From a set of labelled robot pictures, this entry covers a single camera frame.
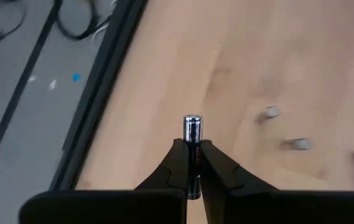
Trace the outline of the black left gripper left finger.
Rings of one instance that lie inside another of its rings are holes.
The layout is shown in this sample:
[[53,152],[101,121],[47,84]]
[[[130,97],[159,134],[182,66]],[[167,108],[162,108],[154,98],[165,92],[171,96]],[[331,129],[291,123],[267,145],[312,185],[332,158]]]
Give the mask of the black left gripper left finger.
[[186,224],[189,150],[175,139],[134,190],[51,190],[19,210],[19,224]]

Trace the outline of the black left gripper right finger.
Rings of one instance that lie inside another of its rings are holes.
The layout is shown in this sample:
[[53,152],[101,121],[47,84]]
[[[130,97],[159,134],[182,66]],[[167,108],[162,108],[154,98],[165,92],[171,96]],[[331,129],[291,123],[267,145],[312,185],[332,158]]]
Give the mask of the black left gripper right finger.
[[201,150],[209,224],[354,224],[354,191],[277,189],[211,141],[203,140]]

